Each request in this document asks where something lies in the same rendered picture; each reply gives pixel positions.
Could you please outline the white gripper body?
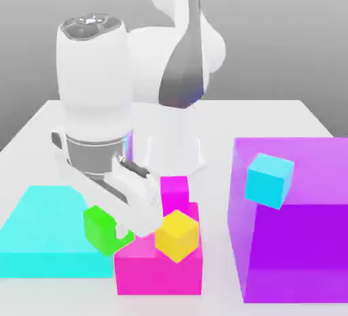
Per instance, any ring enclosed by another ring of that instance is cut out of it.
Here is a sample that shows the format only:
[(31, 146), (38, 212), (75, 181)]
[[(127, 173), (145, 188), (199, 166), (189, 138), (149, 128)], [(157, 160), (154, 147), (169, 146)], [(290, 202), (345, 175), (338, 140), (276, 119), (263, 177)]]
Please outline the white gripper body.
[(77, 190), (89, 207), (99, 206), (117, 223), (145, 237), (163, 223), (160, 187), (144, 168), (124, 157), (112, 158), (112, 172), (95, 181), (69, 165), (64, 154), (56, 154), (60, 175)]

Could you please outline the small green cube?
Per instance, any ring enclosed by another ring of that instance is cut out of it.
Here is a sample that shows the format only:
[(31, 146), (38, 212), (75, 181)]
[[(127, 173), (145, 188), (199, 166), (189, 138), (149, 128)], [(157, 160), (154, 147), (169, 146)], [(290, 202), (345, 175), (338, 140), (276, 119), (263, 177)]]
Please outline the small green cube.
[(114, 255), (135, 240), (135, 234), (130, 230), (126, 237), (118, 240), (116, 238), (117, 221), (96, 205), (85, 210), (83, 218), (86, 239), (104, 256)]

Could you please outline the small magenta cube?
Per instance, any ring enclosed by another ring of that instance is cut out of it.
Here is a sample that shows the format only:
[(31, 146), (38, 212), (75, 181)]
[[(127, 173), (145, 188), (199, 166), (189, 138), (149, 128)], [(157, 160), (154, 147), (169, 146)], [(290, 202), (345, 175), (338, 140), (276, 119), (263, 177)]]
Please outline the small magenta cube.
[(188, 214), (190, 201), (188, 178), (186, 176), (161, 177), (160, 193), (164, 216), (174, 210)]

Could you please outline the small yellow cube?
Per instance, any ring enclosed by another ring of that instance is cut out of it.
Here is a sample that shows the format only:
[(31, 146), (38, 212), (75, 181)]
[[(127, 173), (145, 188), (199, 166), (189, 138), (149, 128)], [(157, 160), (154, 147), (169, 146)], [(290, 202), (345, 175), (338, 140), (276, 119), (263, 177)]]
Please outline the small yellow cube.
[(163, 218), (155, 232), (155, 247), (175, 263), (180, 263), (198, 248), (199, 223), (179, 210)]

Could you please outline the small cyan cube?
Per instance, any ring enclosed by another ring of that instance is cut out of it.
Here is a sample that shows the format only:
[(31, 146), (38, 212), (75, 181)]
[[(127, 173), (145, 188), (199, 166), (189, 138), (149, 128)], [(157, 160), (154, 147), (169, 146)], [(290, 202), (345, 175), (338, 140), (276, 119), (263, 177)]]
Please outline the small cyan cube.
[(291, 187), (294, 162), (259, 153), (247, 168), (245, 199), (280, 209)]

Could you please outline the large pink box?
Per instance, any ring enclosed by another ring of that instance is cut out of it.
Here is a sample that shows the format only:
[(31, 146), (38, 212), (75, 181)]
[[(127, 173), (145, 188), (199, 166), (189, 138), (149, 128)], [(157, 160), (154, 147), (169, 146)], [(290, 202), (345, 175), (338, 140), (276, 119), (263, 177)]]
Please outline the large pink box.
[[(199, 223), (198, 204), (189, 203), (188, 215)], [(155, 247), (155, 232), (135, 240), (114, 255), (119, 295), (199, 295), (203, 253), (199, 224), (198, 248), (175, 263)]]

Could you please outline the large cyan box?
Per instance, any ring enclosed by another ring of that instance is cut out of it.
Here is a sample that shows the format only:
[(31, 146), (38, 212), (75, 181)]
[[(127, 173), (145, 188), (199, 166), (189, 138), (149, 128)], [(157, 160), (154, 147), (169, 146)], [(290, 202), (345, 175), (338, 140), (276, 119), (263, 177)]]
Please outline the large cyan box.
[(113, 262), (84, 234), (83, 196), (31, 186), (0, 229), (0, 278), (111, 278)]

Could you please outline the large purple box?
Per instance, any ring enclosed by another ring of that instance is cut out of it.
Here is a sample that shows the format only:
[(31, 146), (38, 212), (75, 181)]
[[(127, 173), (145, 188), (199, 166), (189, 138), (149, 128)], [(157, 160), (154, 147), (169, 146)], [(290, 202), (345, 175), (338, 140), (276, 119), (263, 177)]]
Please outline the large purple box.
[[(294, 162), (280, 209), (245, 199), (259, 154)], [(348, 137), (237, 138), (228, 229), (246, 303), (348, 303)]]

